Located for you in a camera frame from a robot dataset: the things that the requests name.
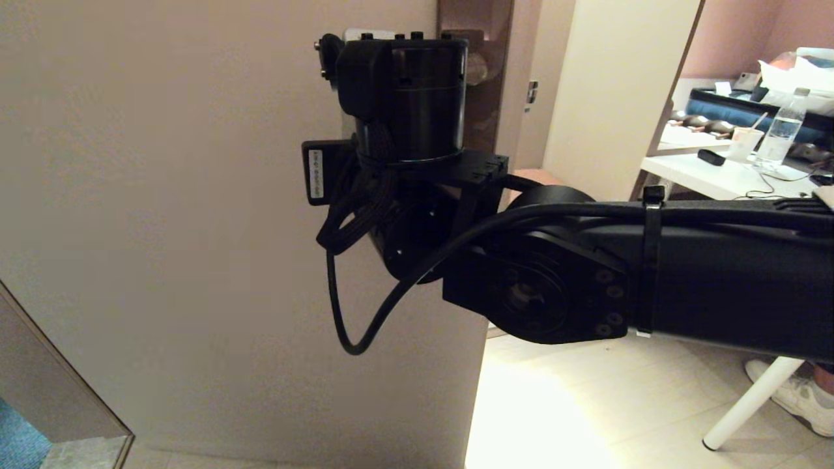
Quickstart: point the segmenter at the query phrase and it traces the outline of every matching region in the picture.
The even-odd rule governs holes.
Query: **bolt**
[[[611,326],[607,324],[598,324],[594,329],[597,335],[602,335],[603,337],[607,337],[611,335]]]
[[[519,281],[519,272],[515,269],[507,269],[504,272],[504,280],[507,281],[508,284],[513,285]]]
[[[623,323],[623,316],[620,313],[608,313],[605,320],[611,325],[620,325]]]
[[[596,271],[594,278],[601,284],[609,284],[614,280],[614,274],[608,269],[599,269]]]
[[[605,294],[608,295],[609,298],[618,300],[623,297],[625,291],[623,291],[623,288],[619,285],[611,285],[605,289]]]

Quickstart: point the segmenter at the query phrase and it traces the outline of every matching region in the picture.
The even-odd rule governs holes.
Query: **floor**
[[[57,443],[40,469],[113,469],[126,439],[119,436]]]
[[[0,468],[38,469],[52,443],[0,399]]]
[[[170,451],[157,451],[133,444],[123,469],[284,469],[275,462],[195,456]]]
[[[831,469],[834,441],[767,402],[721,451],[701,437],[750,386],[752,354],[661,338],[486,342],[468,469]],[[135,444],[124,469],[281,469]]]

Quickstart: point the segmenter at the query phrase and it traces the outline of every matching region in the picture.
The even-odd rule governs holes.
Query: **beige wall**
[[[577,0],[545,169],[595,199],[628,200],[699,6]]]
[[[7,3],[0,278],[150,446],[462,467],[485,320],[409,293],[366,356],[331,323],[300,145],[338,138],[313,41],[435,2]],[[339,258],[351,335],[393,285]]]
[[[799,47],[834,48],[834,2],[832,0],[785,1],[763,49],[771,60]]]
[[[738,78],[799,47],[834,48],[832,0],[706,0],[682,78]]]
[[[758,72],[756,60],[785,0],[706,0],[682,78],[738,78]]]
[[[541,168],[562,61],[565,59],[575,0],[543,0],[530,79],[539,81],[538,96],[523,114],[516,168]]]

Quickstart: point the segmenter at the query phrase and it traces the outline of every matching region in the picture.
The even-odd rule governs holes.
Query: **robotic arm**
[[[834,360],[834,213],[819,199],[599,203],[507,174],[465,149],[466,41],[316,43],[322,76],[356,117],[351,140],[304,142],[307,195],[329,212],[339,341],[364,353],[414,285],[542,344],[622,337],[628,327]],[[504,189],[522,191],[496,213]],[[399,283],[359,340],[342,321],[335,256],[369,234]]]

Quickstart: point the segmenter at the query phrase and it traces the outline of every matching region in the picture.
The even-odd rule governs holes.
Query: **blue carpet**
[[[0,467],[38,469],[52,443],[0,399]]]

